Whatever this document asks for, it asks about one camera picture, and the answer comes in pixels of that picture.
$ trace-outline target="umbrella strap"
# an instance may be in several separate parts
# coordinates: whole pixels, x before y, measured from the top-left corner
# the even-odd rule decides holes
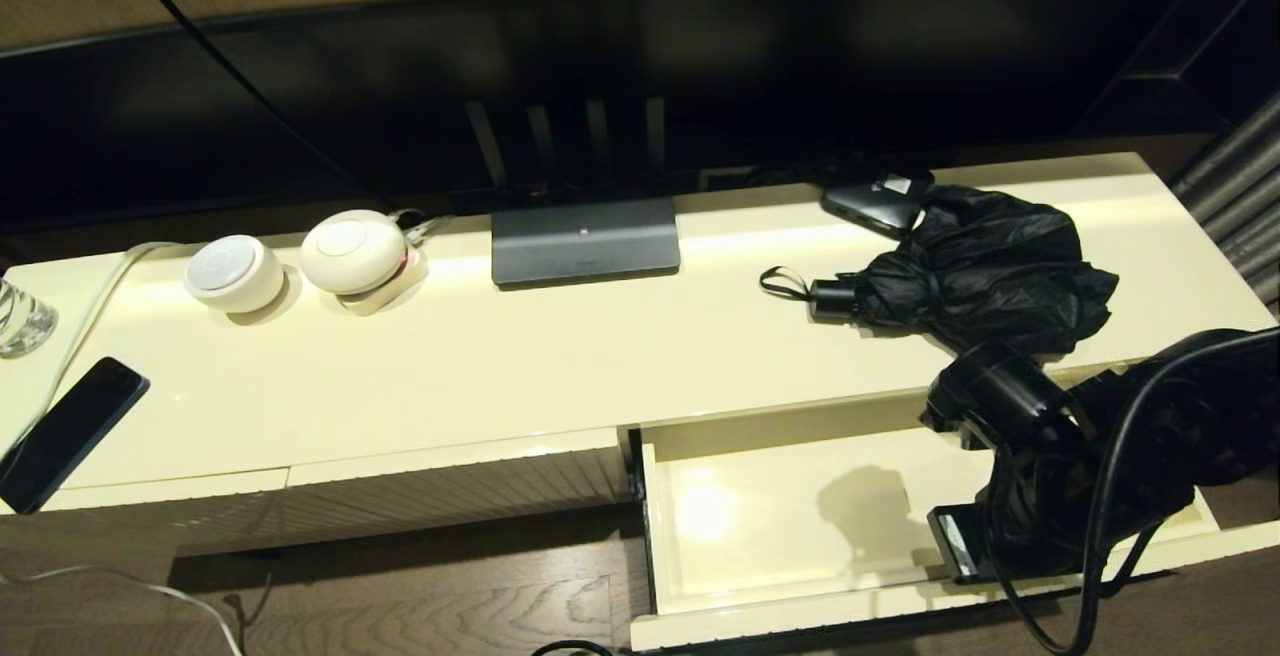
[[[797,284],[800,288],[791,288],[790,286],[781,286],[778,283],[769,283],[771,278],[781,278],[783,281]],[[760,288],[768,291],[774,296],[781,296],[783,299],[794,299],[796,301],[813,301],[813,292],[805,286],[804,277],[787,266],[773,266],[772,269],[760,274]]]

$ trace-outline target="gray curtain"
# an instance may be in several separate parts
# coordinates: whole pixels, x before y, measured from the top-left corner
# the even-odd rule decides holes
[[[1280,91],[1170,187],[1267,309],[1280,313]]]

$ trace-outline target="black cable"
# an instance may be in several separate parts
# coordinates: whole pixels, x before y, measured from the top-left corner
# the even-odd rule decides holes
[[[532,656],[545,656],[552,651],[562,651],[566,648],[577,648],[579,651],[590,651],[595,656],[613,656],[609,650],[600,646],[599,643],[593,643],[590,641],[557,641],[540,647],[539,651],[534,651]]]
[[[1133,569],[1138,564],[1138,557],[1142,551],[1147,547],[1151,537],[1155,536],[1156,528],[1147,529],[1139,536],[1138,543],[1134,546],[1133,551],[1129,552],[1129,557],[1125,560],[1120,569],[1116,579],[1111,584],[1102,583],[1102,570],[1106,569],[1107,555],[1111,551],[1110,546],[1105,546],[1106,533],[1107,533],[1107,510],[1115,501],[1116,479],[1120,473],[1120,460],[1124,456],[1124,447],[1129,441],[1134,425],[1138,423],[1138,415],[1142,413],[1143,406],[1155,388],[1170,374],[1181,369],[1187,364],[1207,357],[1216,356],[1225,351],[1231,351],[1235,348],[1247,348],[1260,343],[1265,343],[1271,338],[1280,336],[1280,327],[1267,328],[1266,331],[1258,331],[1254,333],[1244,333],[1243,336],[1236,336],[1226,341],[1220,341],[1217,343],[1210,343],[1207,346],[1201,346],[1187,351],[1174,359],[1170,359],[1165,364],[1161,364],[1155,372],[1143,379],[1142,384],[1133,392],[1133,396],[1125,402],[1121,415],[1116,422],[1115,433],[1107,445],[1106,455],[1102,456],[1102,466],[1098,469],[1097,486],[1093,492],[1093,501],[1089,505],[1089,520],[1085,527],[1084,534],[1084,569],[1083,569],[1083,583],[1080,586],[1080,615],[1075,624],[1075,636],[1068,644],[1061,644],[1053,641],[1046,632],[1036,623],[1036,618],[1032,616],[1030,611],[1027,609],[1025,601],[1018,594],[1014,584],[1007,578],[1004,570],[1004,564],[1000,561],[1000,556],[996,550],[991,546],[995,543],[993,538],[996,534],[995,528],[995,509],[991,507],[995,498],[988,497],[983,506],[983,520],[987,529],[987,543],[988,555],[991,556],[992,569],[996,570],[996,578],[1000,580],[1001,588],[1005,591],[1005,596],[1009,598],[1010,606],[1021,616],[1023,623],[1027,624],[1027,629],[1032,632],[1036,641],[1044,647],[1044,650],[1055,653],[1057,656],[1080,656],[1084,653],[1089,644],[1093,642],[1093,629],[1097,628],[1097,614],[1098,614],[1098,598],[1115,596],[1115,592],[1124,586],[1124,580],[1128,580],[1129,575],[1133,574]],[[1001,472],[1001,464],[1009,463],[1009,457],[1001,457],[1000,454],[996,455],[996,465],[992,470],[992,495],[998,493],[1007,479]]]
[[[288,117],[280,113],[279,109],[275,109],[275,104],[268,100],[268,97],[262,95],[262,92],[259,91],[257,87],[253,86],[253,83],[250,82],[250,79],[246,78],[244,74],[241,73],[238,68],[236,68],[236,64],[228,60],[227,56],[224,56],[223,53],[218,50],[218,46],[214,46],[214,44],[205,37],[205,35],[200,31],[196,23],[192,23],[191,19],[187,18],[187,14],[182,13],[182,9],[178,8],[178,4],[174,4],[173,0],[157,0],[157,1],[160,1],[160,5],[164,5],[165,10],[169,12],[169,15],[172,15],[173,19],[178,22],[178,26],[187,32],[187,36],[191,36],[191,38],[196,41],[196,44],[200,45],[200,47],[204,49],[206,54],[209,54],[209,58],[214,59],[214,62],[218,63],[218,65],[224,72],[227,72],[227,76],[232,77],[238,83],[238,86],[247,92],[247,95],[252,96],[253,100],[257,101],[257,104],[262,106],[262,109],[265,109],[266,113],[271,115],[271,118],[275,119],[275,123],[279,123],[280,127],[284,128],[284,131],[287,131],[289,136],[293,137],[294,141],[306,147],[306,150],[311,151],[311,154],[316,159],[320,159],[320,161],[324,163],[325,168],[332,170],[334,174],[347,181],[352,186],[356,186],[361,191],[369,193],[370,196],[380,201],[387,210],[396,209],[396,204],[392,200],[389,200],[388,196],[380,195],[371,186],[352,176],[351,172],[342,168],[342,165],[338,161],[333,160],[329,156],[329,154],[325,154],[319,146],[312,144],[310,138],[302,136],[302,132],[300,132],[297,128],[293,127],[293,123],[288,119]]]

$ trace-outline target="round white device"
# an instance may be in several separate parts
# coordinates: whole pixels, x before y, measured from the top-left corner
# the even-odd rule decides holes
[[[257,238],[225,236],[196,251],[187,263],[183,284],[211,309],[243,314],[275,299],[284,286],[284,269]]]
[[[389,217],[367,209],[334,214],[302,240],[302,273],[317,288],[349,296],[387,283],[408,243]]]

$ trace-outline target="wooden floor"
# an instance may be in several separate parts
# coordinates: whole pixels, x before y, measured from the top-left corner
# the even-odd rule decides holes
[[[1274,474],[1208,493],[1224,525],[1280,518]],[[18,575],[67,565],[0,564]],[[472,524],[275,554],[122,564],[218,603],[243,628],[246,656],[526,656],[561,638],[611,647],[649,611],[634,505]],[[215,655],[227,646],[189,605],[73,577],[0,588],[4,656]],[[1065,634],[1074,598],[1037,602]],[[1280,550],[1132,584],[1103,603],[1092,655],[1280,653]],[[704,647],[699,656],[1036,655],[1007,606],[877,621],[801,637]]]

